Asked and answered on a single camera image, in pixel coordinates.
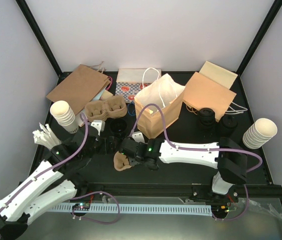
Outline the single pulp cup carrier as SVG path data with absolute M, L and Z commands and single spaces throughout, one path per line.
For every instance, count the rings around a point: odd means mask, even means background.
M 116 152 L 113 157 L 114 169 L 118 172 L 132 168 L 126 155 Z

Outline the orange kraft paper bag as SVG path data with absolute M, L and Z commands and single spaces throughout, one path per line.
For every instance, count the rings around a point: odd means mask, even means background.
M 137 128 L 149 139 L 158 137 L 163 131 L 163 122 L 169 127 L 178 120 L 185 86 L 162 75 L 134 97 Z

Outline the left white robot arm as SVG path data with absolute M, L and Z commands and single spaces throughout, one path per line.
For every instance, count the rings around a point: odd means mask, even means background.
M 104 143 L 93 127 L 65 142 L 54 140 L 32 174 L 0 200 L 0 240 L 16 240 L 34 220 L 62 202 L 94 195 L 79 170 Z

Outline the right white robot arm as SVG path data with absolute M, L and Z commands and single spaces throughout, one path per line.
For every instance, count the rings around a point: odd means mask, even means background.
M 222 137 L 212 143 L 178 143 L 163 139 L 137 142 L 132 137 L 123 140 L 118 152 L 127 158 L 130 166 L 145 165 L 151 170 L 164 164 L 193 164 L 217 170 L 208 189 L 209 198 L 221 201 L 234 185 L 247 182 L 247 155 L 233 140 Z

